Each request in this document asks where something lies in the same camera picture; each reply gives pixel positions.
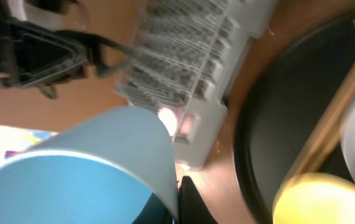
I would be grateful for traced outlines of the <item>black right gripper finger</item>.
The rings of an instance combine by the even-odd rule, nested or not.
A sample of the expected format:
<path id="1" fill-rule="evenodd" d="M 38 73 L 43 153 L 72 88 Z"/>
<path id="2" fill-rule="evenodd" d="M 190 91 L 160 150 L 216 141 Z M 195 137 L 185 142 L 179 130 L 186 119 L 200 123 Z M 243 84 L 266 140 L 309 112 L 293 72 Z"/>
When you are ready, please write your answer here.
<path id="1" fill-rule="evenodd" d="M 217 224 L 189 176 L 182 177 L 179 188 L 179 223 Z"/>

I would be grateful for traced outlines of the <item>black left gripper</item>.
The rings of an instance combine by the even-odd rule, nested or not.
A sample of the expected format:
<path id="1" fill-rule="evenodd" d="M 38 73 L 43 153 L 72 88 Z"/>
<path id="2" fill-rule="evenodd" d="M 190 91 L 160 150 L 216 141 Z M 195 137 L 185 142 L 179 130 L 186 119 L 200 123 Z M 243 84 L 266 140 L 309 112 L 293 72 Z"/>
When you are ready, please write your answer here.
<path id="1" fill-rule="evenodd" d="M 6 88 L 51 86 L 80 78 L 87 59 L 103 78 L 126 68 L 132 53 L 132 48 L 98 34 L 53 32 L 20 21 L 0 1 L 0 83 Z"/>

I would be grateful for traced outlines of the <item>blue plastic cup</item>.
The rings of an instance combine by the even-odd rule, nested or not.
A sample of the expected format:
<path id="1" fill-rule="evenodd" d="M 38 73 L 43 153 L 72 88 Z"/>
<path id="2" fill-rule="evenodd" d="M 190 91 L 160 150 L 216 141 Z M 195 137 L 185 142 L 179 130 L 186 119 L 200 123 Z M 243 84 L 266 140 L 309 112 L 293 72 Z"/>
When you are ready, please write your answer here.
<path id="1" fill-rule="evenodd" d="M 119 107 L 0 166 L 0 223 L 179 219 L 174 151 L 154 113 Z"/>

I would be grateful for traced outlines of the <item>yellow bowl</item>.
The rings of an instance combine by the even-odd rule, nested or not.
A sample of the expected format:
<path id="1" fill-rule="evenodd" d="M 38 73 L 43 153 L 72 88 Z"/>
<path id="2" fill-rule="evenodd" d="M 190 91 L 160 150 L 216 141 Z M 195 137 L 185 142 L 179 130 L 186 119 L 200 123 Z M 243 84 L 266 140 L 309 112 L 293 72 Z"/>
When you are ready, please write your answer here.
<path id="1" fill-rule="evenodd" d="M 294 176 L 275 196 L 272 222 L 355 224 L 355 184 L 325 173 Z"/>

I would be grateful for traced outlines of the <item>wooden chopstick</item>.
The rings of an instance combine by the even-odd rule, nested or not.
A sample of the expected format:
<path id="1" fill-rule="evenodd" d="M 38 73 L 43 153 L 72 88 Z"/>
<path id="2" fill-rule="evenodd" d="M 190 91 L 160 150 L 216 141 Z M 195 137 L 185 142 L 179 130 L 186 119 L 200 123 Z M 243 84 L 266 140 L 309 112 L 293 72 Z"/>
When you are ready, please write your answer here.
<path id="1" fill-rule="evenodd" d="M 355 62 L 318 121 L 284 180 L 316 172 L 338 145 L 341 119 L 355 98 Z"/>

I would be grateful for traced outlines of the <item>grey dishwasher rack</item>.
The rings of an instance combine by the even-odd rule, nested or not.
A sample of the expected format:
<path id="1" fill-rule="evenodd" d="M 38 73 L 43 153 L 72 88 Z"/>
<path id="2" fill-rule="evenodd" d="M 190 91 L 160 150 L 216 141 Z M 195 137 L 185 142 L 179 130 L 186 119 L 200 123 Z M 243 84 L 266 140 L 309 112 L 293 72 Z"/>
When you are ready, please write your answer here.
<path id="1" fill-rule="evenodd" d="M 152 0 L 140 6 L 133 54 L 116 89 L 157 114 L 177 163 L 206 163 L 227 116 L 224 97 L 276 0 Z"/>

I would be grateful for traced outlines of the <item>round black tray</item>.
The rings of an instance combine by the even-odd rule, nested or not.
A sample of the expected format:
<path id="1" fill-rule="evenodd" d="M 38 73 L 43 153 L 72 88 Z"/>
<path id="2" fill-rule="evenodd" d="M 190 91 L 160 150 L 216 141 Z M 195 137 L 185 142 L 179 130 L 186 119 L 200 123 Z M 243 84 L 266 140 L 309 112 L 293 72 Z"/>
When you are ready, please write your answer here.
<path id="1" fill-rule="evenodd" d="M 355 62 L 355 9 L 288 44 L 244 100 L 234 135 L 234 167 L 257 223 L 272 222 L 275 195 Z"/>

